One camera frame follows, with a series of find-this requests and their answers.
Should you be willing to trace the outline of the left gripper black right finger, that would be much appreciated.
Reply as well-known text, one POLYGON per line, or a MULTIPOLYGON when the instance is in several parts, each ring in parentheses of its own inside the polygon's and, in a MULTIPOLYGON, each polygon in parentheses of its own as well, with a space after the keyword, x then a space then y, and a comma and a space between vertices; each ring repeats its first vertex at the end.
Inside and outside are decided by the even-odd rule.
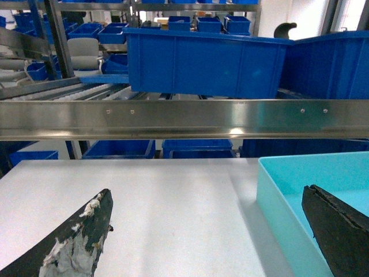
POLYGON ((334 276, 368 276, 368 216, 316 185, 305 186, 303 212, 334 276))

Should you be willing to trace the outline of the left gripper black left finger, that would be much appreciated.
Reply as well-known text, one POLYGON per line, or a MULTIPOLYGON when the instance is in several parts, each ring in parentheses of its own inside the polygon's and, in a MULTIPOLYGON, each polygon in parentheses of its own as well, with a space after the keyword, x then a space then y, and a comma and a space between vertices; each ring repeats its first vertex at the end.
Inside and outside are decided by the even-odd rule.
POLYGON ((111 226, 112 194, 103 189, 1 276, 94 276, 111 226))

